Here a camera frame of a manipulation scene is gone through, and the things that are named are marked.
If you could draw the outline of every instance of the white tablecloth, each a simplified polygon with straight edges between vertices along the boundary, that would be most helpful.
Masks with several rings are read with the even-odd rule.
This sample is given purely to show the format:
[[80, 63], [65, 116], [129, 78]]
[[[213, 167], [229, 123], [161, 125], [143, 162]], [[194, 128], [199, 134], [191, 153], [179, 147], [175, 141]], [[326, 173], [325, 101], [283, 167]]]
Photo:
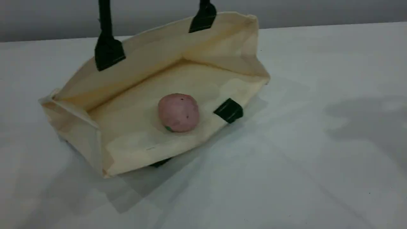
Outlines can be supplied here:
[[37, 103], [95, 43], [0, 43], [1, 228], [407, 228], [407, 23], [261, 30], [272, 79], [242, 119], [111, 179]]

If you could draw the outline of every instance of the black strap tab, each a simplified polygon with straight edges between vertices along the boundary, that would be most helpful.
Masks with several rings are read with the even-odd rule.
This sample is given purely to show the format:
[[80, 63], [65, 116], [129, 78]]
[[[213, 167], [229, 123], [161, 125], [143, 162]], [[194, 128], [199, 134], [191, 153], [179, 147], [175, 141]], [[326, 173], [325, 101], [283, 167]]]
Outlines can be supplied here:
[[216, 18], [216, 8], [209, 0], [201, 0], [199, 2], [199, 11], [192, 19], [189, 33], [209, 29]]
[[237, 102], [229, 98], [213, 113], [230, 124], [236, 121], [236, 119], [243, 117], [243, 108]]
[[122, 43], [112, 34], [110, 0], [99, 0], [99, 17], [102, 32], [95, 47], [95, 62], [98, 71], [103, 71], [126, 59], [126, 55]]
[[172, 157], [170, 157], [170, 158], [167, 158], [167, 159], [164, 159], [164, 160], [162, 160], [162, 161], [158, 161], [158, 162], [156, 162], [156, 163], [154, 163], [154, 164], [151, 164], [151, 165], [149, 165], [150, 167], [154, 167], [154, 168], [158, 168], [158, 167], [160, 167], [160, 166], [162, 166], [163, 164], [165, 164], [165, 163], [167, 163], [169, 160], [171, 160], [172, 159]]

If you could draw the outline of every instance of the green spot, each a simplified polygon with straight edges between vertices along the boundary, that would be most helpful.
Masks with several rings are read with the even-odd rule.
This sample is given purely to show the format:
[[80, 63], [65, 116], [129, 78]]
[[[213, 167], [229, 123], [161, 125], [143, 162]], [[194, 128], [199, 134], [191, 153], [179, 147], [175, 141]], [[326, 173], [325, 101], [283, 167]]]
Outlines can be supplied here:
[[166, 128], [169, 132], [173, 132], [173, 130], [171, 129], [171, 127], [165, 126], [165, 128]]

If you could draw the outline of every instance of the tote bag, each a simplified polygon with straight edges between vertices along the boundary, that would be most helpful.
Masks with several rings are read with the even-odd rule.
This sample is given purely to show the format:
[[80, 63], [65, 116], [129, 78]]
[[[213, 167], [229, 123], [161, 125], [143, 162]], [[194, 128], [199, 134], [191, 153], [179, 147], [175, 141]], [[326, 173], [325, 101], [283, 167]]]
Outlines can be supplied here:
[[[102, 176], [203, 144], [239, 112], [228, 113], [228, 106], [245, 107], [269, 81], [256, 57], [255, 16], [218, 13], [209, 29], [190, 33], [192, 19], [123, 41], [126, 59], [98, 71], [92, 58], [62, 89], [39, 100], [58, 135]], [[194, 130], [171, 133], [160, 124], [158, 102], [171, 93], [196, 99], [201, 118]]]

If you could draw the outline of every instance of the canvas tote bag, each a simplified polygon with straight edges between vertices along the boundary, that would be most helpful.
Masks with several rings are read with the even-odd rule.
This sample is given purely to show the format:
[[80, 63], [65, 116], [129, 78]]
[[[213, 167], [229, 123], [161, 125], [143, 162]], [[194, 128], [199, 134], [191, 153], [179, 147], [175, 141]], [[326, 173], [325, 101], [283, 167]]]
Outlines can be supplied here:
[[[245, 107], [269, 81], [256, 57], [255, 16], [218, 13], [209, 29], [189, 33], [192, 19], [125, 40], [126, 59], [98, 71], [92, 58], [62, 89], [39, 100], [58, 135], [102, 176], [148, 166], [204, 143], [228, 123], [219, 115], [228, 102]], [[201, 118], [194, 130], [171, 133], [161, 125], [158, 102], [171, 93], [198, 102]]]

